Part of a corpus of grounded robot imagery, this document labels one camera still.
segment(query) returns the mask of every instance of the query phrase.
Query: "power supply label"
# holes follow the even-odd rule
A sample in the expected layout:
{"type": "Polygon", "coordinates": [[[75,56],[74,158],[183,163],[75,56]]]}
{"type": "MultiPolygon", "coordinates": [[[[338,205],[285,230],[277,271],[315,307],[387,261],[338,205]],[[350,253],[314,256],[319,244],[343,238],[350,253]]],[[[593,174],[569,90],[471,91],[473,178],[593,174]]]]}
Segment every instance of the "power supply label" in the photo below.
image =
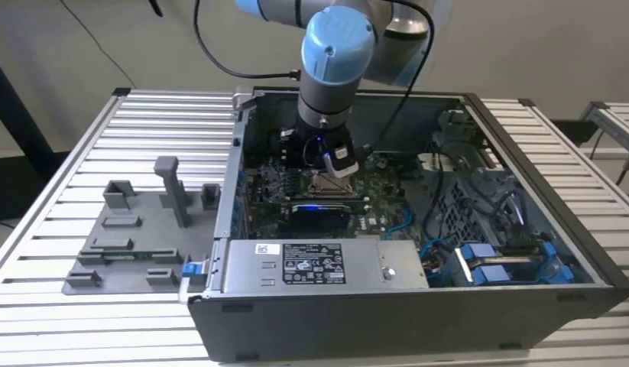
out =
{"type": "Polygon", "coordinates": [[[345,284],[339,243],[282,244],[285,284],[345,284]]]}

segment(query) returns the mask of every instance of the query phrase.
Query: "wire bundle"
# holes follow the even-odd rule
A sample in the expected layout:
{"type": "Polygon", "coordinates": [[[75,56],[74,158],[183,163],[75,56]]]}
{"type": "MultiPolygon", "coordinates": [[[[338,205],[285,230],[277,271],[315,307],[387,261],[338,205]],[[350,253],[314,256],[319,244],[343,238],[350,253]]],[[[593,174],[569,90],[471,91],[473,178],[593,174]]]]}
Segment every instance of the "wire bundle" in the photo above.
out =
{"type": "Polygon", "coordinates": [[[409,225],[411,224],[413,218],[411,218],[411,213],[407,209],[405,209],[403,217],[405,217],[405,222],[386,231],[386,233],[383,234],[383,239],[391,239],[393,232],[399,231],[401,229],[405,229],[406,227],[409,227],[409,225]]]}

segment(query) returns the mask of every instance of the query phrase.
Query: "blue led light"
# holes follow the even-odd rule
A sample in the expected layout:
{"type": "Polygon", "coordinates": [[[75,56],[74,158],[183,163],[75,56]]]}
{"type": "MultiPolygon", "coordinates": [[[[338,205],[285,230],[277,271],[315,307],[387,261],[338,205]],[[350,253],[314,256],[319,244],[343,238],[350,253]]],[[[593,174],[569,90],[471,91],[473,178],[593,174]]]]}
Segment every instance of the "blue led light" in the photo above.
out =
{"type": "Polygon", "coordinates": [[[319,210],[321,206],[318,204],[305,204],[305,205],[298,205],[298,209],[302,209],[305,211],[314,211],[319,210]]]}

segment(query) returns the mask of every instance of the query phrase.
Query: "slotted aluminum surface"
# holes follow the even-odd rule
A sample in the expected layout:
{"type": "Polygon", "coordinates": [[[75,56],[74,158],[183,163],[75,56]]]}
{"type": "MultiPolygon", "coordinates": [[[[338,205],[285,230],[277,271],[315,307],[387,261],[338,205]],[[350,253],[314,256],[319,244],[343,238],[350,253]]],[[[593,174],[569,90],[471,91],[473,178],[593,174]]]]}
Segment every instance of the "slotted aluminum surface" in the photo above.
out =
{"type": "MultiPolygon", "coordinates": [[[[63,296],[59,288],[101,209],[106,177],[159,190],[151,162],[170,154],[179,157],[178,176],[187,190],[221,182],[226,145],[202,142],[223,142],[223,132],[231,131],[230,98],[218,93],[133,91],[110,101],[3,245],[10,253],[0,252],[0,365],[217,365],[206,357],[174,294],[63,296]]],[[[621,193],[534,109],[515,101],[485,102],[629,276],[629,204],[621,193]],[[551,148],[531,149],[537,145],[551,148]]],[[[629,366],[629,301],[597,320],[570,322],[529,351],[289,362],[290,366],[606,364],[629,366]]]]}
{"type": "Polygon", "coordinates": [[[629,103],[593,103],[582,119],[593,121],[629,151],[629,103]]]}

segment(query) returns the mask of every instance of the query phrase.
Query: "sticker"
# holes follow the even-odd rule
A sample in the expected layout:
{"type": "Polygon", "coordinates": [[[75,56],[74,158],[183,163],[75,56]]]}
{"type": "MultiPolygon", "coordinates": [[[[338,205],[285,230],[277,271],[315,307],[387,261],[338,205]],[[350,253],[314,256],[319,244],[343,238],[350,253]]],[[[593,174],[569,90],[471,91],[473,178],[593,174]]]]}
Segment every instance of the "sticker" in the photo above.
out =
{"type": "Polygon", "coordinates": [[[285,284],[345,284],[343,255],[338,243],[282,244],[282,265],[285,284]]]}
{"type": "Polygon", "coordinates": [[[254,253],[257,255],[279,255],[279,243],[254,244],[254,253]]]}

